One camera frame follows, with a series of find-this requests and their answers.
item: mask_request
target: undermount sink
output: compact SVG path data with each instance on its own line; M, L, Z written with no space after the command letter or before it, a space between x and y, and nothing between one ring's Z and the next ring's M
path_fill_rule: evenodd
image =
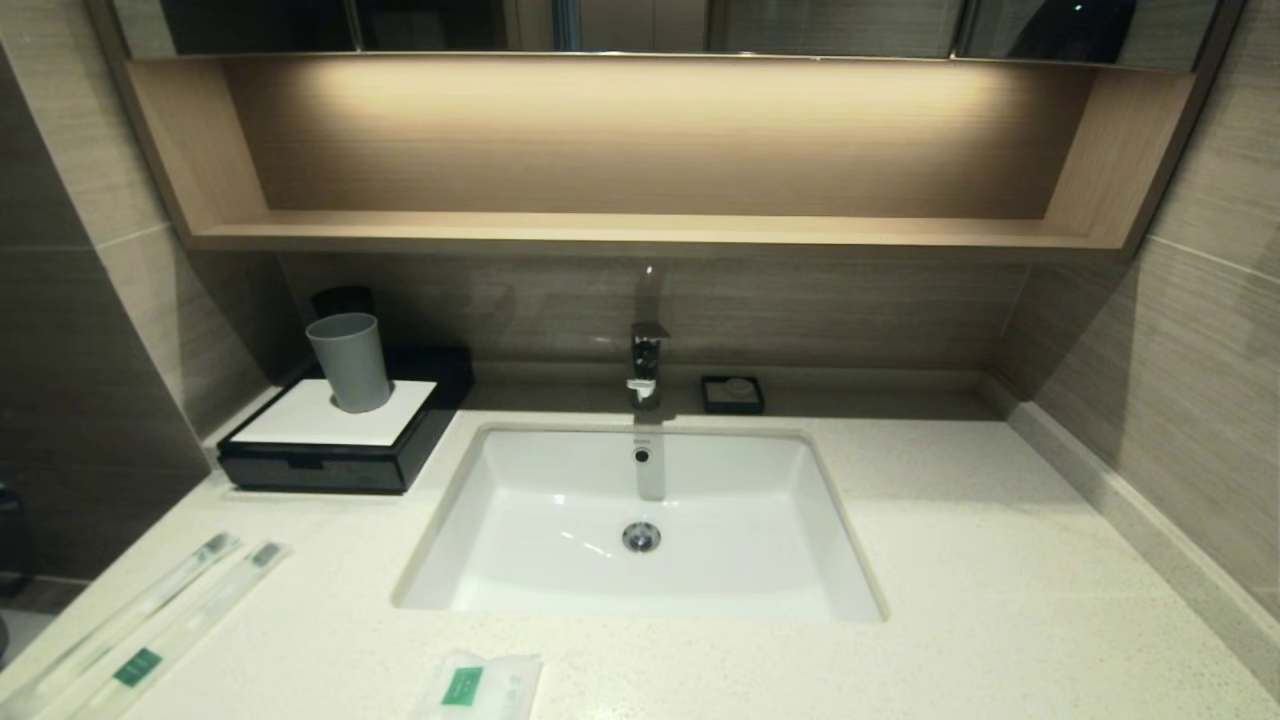
M476 436L394 600L883 621L835 498L797 437L493 429Z

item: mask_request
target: countertop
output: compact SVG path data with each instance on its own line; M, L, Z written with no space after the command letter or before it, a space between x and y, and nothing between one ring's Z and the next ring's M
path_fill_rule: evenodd
M0 674L0 697L227 529L283 541L292 555L128 717L403 719L454 648L541 655L538 720L1280 716L1217 637L1005 423L977 400L947 402L964 407L937 415L952 419L668 423L806 434L842 493L887 605L883 624L394 607L393 589L477 429L631 423L468 410L403 497L243 493L210 475Z

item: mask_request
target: chrome faucet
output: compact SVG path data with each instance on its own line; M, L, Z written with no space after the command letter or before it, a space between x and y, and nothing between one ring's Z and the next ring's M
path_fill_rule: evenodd
M669 337L667 328L655 322L631 325L631 378L627 379L627 389L631 391L631 406L636 410L658 407L658 361L662 359L662 341Z

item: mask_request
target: wall tile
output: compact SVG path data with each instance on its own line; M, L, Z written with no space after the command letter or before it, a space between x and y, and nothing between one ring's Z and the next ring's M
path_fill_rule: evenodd
M0 250L88 247L36 122L0 51Z
M0 459L207 471L92 251L0 261Z
M95 578L200 480L108 468L3 466L27 506L40 571Z
M645 263L285 255L303 314L316 291L369 284L388 340L461 343L480 360L625 361ZM655 268L678 363L978 368L1021 265L680 260Z
M1037 266L998 365L1280 618L1280 284L1156 240Z
M168 225L100 254L151 360L201 436L306 356L274 255L187 252Z
M166 217L82 0L0 0L0 40L95 243Z
M1253 0L1152 234L1280 278L1280 0Z

